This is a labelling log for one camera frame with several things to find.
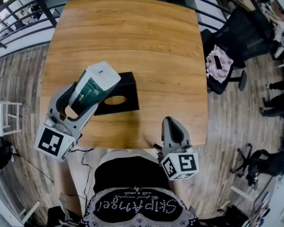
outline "railing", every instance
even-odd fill
[[[0,0],[0,13],[5,9],[7,9],[8,12],[9,12],[9,14],[5,18],[0,19],[0,25],[3,25],[3,28],[0,30],[0,48],[7,49],[8,44],[10,44],[10,43],[12,43],[16,40],[19,40],[19,39],[26,37],[28,35],[32,35],[34,33],[38,33],[38,32],[44,31],[44,30],[55,28],[56,25],[57,25],[56,19],[60,17],[60,14],[54,16],[50,12],[50,10],[56,9],[58,7],[62,7],[67,2],[67,1],[65,1],[65,2],[61,2],[61,3],[53,5],[53,6],[48,6],[47,2],[46,2],[47,0],[32,0],[32,1],[24,4],[23,6],[20,6],[19,8],[15,9],[14,11],[12,11],[9,6],[16,1],[17,0],[8,0],[5,3],[3,3],[3,0]],[[194,11],[196,11],[197,14],[200,14],[200,15],[203,15],[203,16],[206,16],[206,17],[210,17],[211,19],[214,19],[214,20],[216,20],[216,21],[218,21],[222,24],[225,23],[226,17],[231,13],[231,9],[223,7],[223,6],[221,6],[217,3],[209,1],[209,0],[197,0],[197,1],[204,2],[204,3],[206,3],[210,6],[213,6],[217,9],[219,9],[223,13],[224,18],[217,17],[217,16],[210,14],[206,11],[200,10],[200,9],[196,8],[195,6],[189,6],[186,2],[184,2],[184,0],[163,0],[163,1],[169,2],[169,3],[176,3],[178,5],[188,7],[190,9],[193,9]],[[228,0],[228,1],[231,1],[235,6],[240,6],[242,8],[247,9],[247,10],[250,10],[250,8],[248,8],[241,0]],[[17,13],[19,13],[20,11],[22,11],[23,9],[27,8],[28,6],[30,6],[32,4],[37,4],[40,9],[38,9],[37,11],[31,12],[31,13],[25,15],[25,16],[22,16],[20,18],[17,16]],[[44,13],[46,17],[43,18],[43,19],[40,19],[38,21],[24,25],[23,21],[25,19],[31,18],[32,16],[35,16],[37,14],[40,14],[40,12]],[[13,17],[16,21],[14,21],[12,23],[8,23],[7,19],[10,18],[10,17]],[[9,41],[6,40],[8,37],[17,34],[20,31],[23,31],[23,30],[25,30],[29,27],[35,26],[35,25],[42,23],[42,22],[45,22],[45,21],[50,22],[49,26],[45,26],[45,27],[38,28],[36,30],[30,31],[28,33],[25,33],[25,34],[22,34],[18,37],[15,37],[15,38],[13,38]],[[198,21],[198,23],[201,26],[205,26],[205,27],[210,28],[210,29],[215,30],[215,31],[219,29],[219,28],[217,28],[213,25],[204,23],[202,21]]]

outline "chair base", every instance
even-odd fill
[[[245,156],[244,156],[244,154],[242,153],[242,151],[241,151],[240,148],[237,149],[237,152],[240,154],[240,156],[241,156],[242,159],[243,159],[243,164],[240,165],[240,166],[239,166],[237,169],[235,169],[235,170],[233,170],[233,169],[230,170],[230,173],[236,173],[237,171],[240,171],[240,170],[242,169],[241,173],[237,174],[238,177],[242,177],[242,176],[245,174],[246,168],[247,168],[248,165],[249,165],[249,159],[250,159],[250,155],[251,155],[251,151],[252,151],[252,145],[249,143],[249,144],[247,144],[247,146],[250,147],[247,158],[245,158]]]
[[[247,82],[247,74],[246,74],[246,72],[242,71],[242,74],[241,74],[240,77],[230,78],[229,82],[239,82],[239,89],[241,91],[243,91],[245,89],[246,82]]]

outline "wooden floor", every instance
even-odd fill
[[[0,59],[0,100],[21,102],[21,133],[6,137],[21,155],[53,178],[52,161],[34,151],[33,145],[39,124],[39,96],[42,83],[44,61],[48,45],[27,49]],[[224,202],[231,199],[238,202],[238,196],[231,193],[230,186],[240,185],[238,178],[229,173],[234,164],[236,148],[252,143],[254,150],[264,148],[273,153],[281,144],[284,120],[263,118],[259,114],[262,97],[274,97],[280,92],[266,90],[267,82],[283,79],[282,72],[274,66],[269,55],[247,61],[248,82],[241,92],[237,83],[230,83],[223,95],[208,94],[208,135],[207,143],[194,146],[199,153],[200,173],[191,180],[184,180],[177,188],[182,200],[195,208],[200,218],[217,215]],[[95,170],[106,149],[96,149],[89,153],[85,163]],[[81,166],[80,152],[69,156],[74,180],[84,202],[83,190],[88,167]],[[31,208],[37,200],[41,202],[35,212],[40,224],[47,220],[47,209],[57,205],[53,183],[22,158],[16,158],[0,171],[9,196],[21,208]],[[267,178],[259,180],[259,187]],[[251,204],[239,201],[240,208],[250,212]]]

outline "black cable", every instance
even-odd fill
[[[80,195],[78,195],[78,197],[79,197],[79,198],[82,198],[82,199],[84,199],[84,200],[85,200],[85,198],[81,197]]]
[[[41,172],[44,176],[46,176],[52,183],[54,183],[54,181],[52,179],[50,179],[43,171],[41,171],[39,168],[37,168],[33,163],[31,163],[29,160],[27,160],[25,157],[23,157],[22,155],[19,155],[17,153],[13,153],[13,155],[16,155],[18,157],[22,157],[24,160],[26,160],[29,164],[31,164],[34,168],[36,168],[39,172]]]
[[[89,167],[89,172],[88,172],[88,175],[87,175],[87,180],[86,180],[86,184],[85,184],[85,188],[84,188],[84,195],[85,195],[85,211],[87,210],[87,201],[88,201],[88,197],[87,197],[87,194],[85,193],[86,192],[86,188],[87,188],[87,184],[88,184],[88,182],[89,182],[89,176],[90,176],[90,173],[91,173],[91,171],[92,171],[92,168],[91,168],[91,166],[90,165],[88,165],[88,164],[85,164],[84,163],[84,159],[85,159],[85,156],[90,152],[90,151],[92,151],[92,150],[94,150],[95,148],[91,148],[91,149],[89,149],[89,150],[85,150],[85,151],[83,151],[83,150],[79,150],[79,151],[83,151],[84,152],[84,154],[83,154],[83,156],[82,156],[82,159],[81,159],[81,165],[82,166],[88,166]]]
[[[92,150],[94,150],[95,148],[90,148],[90,149],[87,149],[87,150],[82,150],[82,149],[75,149],[75,150],[72,150],[71,152],[76,152],[76,151],[81,151],[81,152],[90,152]]]

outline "pink cloth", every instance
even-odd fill
[[[219,57],[222,69],[217,68],[214,61],[215,55]],[[232,64],[233,60],[228,57],[225,51],[214,45],[213,50],[206,57],[206,76],[209,77],[211,75],[215,80],[222,83],[227,78]]]

